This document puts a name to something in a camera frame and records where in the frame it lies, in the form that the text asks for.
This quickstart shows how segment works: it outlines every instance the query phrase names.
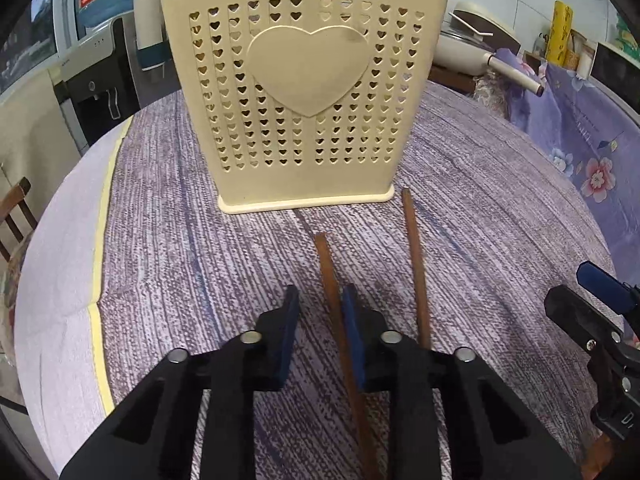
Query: purple floral cloth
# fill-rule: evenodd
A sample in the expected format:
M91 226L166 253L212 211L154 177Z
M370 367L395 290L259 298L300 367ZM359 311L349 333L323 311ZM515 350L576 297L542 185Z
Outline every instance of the purple floral cloth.
M511 84L510 121L580 190L607 241L619 280L640 283L640 128L577 73L543 64L540 76L508 50L498 57L545 85L536 97Z

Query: yellow trim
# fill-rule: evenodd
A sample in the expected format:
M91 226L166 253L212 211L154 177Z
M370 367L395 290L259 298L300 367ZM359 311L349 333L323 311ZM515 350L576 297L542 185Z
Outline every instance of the yellow trim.
M89 313L89 322L91 324L91 343L94 354L95 378L98 381L98 390L104 412L109 415L113 411L113 397L111 397L111 389L107 380L107 368L104 364L104 348L102 346L102 323L100 322L100 311L98 310L98 300L102 294L102 258L104 256L104 231L107 227L107 213L109 211L109 200L111 197L111 181L113 179L113 171L116 166L116 158L120 151L122 139L127 135L131 126L130 117L122 127L122 132L116 140L113 152L107 166L107 173L104 177L104 185L102 186L102 195L100 197L100 211L98 212L98 223L95 229L95 248L94 248L94 275L92 283L91 303L87 307Z

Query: yellow package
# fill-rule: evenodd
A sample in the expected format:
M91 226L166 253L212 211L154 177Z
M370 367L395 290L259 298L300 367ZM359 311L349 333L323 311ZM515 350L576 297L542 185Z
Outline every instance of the yellow package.
M574 10L560 0L556 0L554 18L551 23L551 35L546 46L545 56L546 60L553 64L564 65L573 18Z

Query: chair backrest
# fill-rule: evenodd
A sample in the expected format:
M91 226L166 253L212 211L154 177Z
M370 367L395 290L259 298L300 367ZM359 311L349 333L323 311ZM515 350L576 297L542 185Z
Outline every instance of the chair backrest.
M27 206L27 203L24 201L24 197L27 196L27 193L31 189L31 183L27 180L26 177L23 177L18 184L13 186L9 193L0 201L0 224L2 222L6 222L11 229L11 232L14 234L15 239L21 242L24 239L24 235L18 229L18 226L15 224L13 218L11 218L11 211L18 206L22 211L22 214L26 218L27 222L31 226L32 229L35 229L38 225L35 217L31 213L31 210ZM9 261L10 254L9 251L6 250L5 246L0 242L0 254L4 256L6 261Z

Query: blue gripper pad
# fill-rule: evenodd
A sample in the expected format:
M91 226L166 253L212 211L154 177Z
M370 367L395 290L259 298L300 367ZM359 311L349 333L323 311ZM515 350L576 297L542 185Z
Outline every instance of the blue gripper pad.
M296 325L300 316L300 298L295 286L289 285L285 294L283 308L286 309L284 321L284 336L280 354L280 369L278 370L278 380L284 384L289 376L289 365L293 352L293 340L296 336Z
M636 307L631 291L610 274L591 262L583 262L575 273L578 283L616 314L626 314Z
M342 320L351 353L353 377L358 389L362 391L365 383L364 342L358 330L357 309L361 309L361 307L358 305L355 287L347 285L342 292Z

